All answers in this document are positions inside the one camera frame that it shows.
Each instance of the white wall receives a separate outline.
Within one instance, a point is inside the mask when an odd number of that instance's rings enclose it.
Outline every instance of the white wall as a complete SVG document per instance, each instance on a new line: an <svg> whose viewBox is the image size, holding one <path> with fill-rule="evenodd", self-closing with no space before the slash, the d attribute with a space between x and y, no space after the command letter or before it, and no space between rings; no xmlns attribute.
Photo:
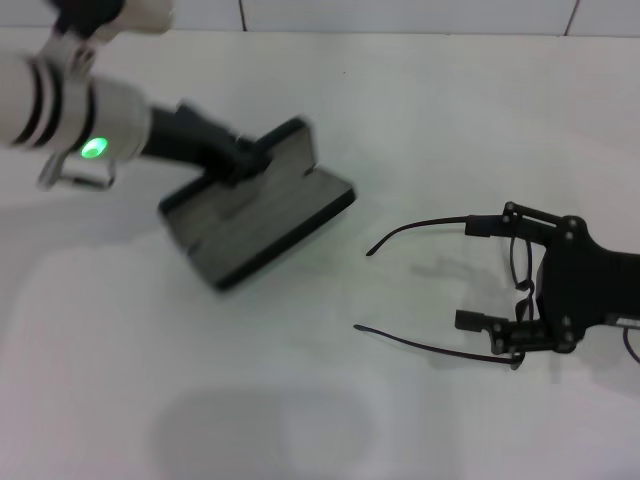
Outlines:
<svg viewBox="0 0 640 480"><path fill-rule="evenodd" d="M176 28L242 30L238 0L177 0ZM0 26L45 26L55 21L45 0L0 0Z"/></svg>
<svg viewBox="0 0 640 480"><path fill-rule="evenodd" d="M570 34L640 36L640 1L581 0Z"/></svg>
<svg viewBox="0 0 640 480"><path fill-rule="evenodd" d="M243 0L249 30L561 35L575 0Z"/></svg>
<svg viewBox="0 0 640 480"><path fill-rule="evenodd" d="M176 28L640 36L640 0L175 0ZM48 26L46 0L0 0L0 27Z"/></svg>

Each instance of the black ring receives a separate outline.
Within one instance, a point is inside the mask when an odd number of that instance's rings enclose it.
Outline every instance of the black ring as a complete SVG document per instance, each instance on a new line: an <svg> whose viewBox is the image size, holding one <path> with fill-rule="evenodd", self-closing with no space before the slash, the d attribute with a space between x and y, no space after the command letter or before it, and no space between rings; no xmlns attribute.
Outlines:
<svg viewBox="0 0 640 480"><path fill-rule="evenodd" d="M40 138L33 144L34 147L41 147L53 138L53 135L60 125L60 118L62 117L62 77L60 72L51 64L47 63L46 67L53 83L53 106L51 108L49 123L47 123L47 127L44 129L44 132L42 132Z"/></svg>
<svg viewBox="0 0 640 480"><path fill-rule="evenodd" d="M38 122L40 122L40 116L42 115L42 103L44 93L42 91L42 77L38 71L38 67L33 60L29 60L29 67L31 69L31 75L33 76L33 96L35 101L33 102L33 108L31 109L31 116L27 125L18 138L13 141L13 145L21 145L31 138L33 132L36 131Z"/></svg>
<svg viewBox="0 0 640 480"><path fill-rule="evenodd" d="M82 146L87 143L89 140L89 136L91 132L93 132L93 127L96 124L96 92L93 88L93 82L89 84L89 88L87 89L87 116L84 120L84 126L82 127L82 131L80 132L80 137L76 143L71 147L71 151L75 152L82 148Z"/></svg>

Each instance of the green led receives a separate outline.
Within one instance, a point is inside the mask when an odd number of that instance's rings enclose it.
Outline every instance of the green led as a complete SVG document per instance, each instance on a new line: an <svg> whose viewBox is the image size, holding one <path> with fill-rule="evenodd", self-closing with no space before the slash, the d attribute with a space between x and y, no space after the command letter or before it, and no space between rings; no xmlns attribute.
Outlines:
<svg viewBox="0 0 640 480"><path fill-rule="evenodd" d="M81 155L84 158L96 158L104 153L109 146L106 138L93 138L82 147Z"/></svg>

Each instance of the white surface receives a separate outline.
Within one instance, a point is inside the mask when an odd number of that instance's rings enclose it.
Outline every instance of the white surface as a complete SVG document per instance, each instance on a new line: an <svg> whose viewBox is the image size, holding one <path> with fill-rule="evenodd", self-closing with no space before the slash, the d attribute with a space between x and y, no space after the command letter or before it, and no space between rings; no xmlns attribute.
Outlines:
<svg viewBox="0 0 640 480"><path fill-rule="evenodd" d="M44 36L0 31L0 44ZM639 251L639 52L543 37L116 41L99 70L158 100L189 97L254 134L305 113L322 164L360 198L220 297L155 213L192 172L139 162L108 194L44 194L45 158L3 151L2 478L638 478L640 368L620 330L513 373L351 325L488 353L486 335L454 329L456 308L512 316L495 239L415 232L364 257L405 222L515 200Z"/></svg>
<svg viewBox="0 0 640 480"><path fill-rule="evenodd" d="M251 31L561 35L575 0L243 0Z"/></svg>
<svg viewBox="0 0 640 480"><path fill-rule="evenodd" d="M581 0L570 34L637 37L640 35L640 2Z"/></svg>
<svg viewBox="0 0 640 480"><path fill-rule="evenodd" d="M175 0L175 28L242 30L238 0ZM55 22L46 0L3 0L0 26L50 26Z"/></svg>

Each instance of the metal bracket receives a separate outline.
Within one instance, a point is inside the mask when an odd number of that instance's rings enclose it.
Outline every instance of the metal bracket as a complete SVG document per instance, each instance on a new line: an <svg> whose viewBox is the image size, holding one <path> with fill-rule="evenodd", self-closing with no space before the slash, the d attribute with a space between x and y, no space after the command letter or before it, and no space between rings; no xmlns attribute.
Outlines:
<svg viewBox="0 0 640 480"><path fill-rule="evenodd" d="M71 32L63 35L52 33L39 56L60 68L64 75L83 78L95 63L96 49L90 41Z"/></svg>
<svg viewBox="0 0 640 480"><path fill-rule="evenodd" d="M104 192L109 190L116 181L116 162L110 160L107 164L106 179L64 171L64 162L68 152L53 154L45 164L38 177L38 187L51 190L57 183L70 187L83 188L91 191Z"/></svg>

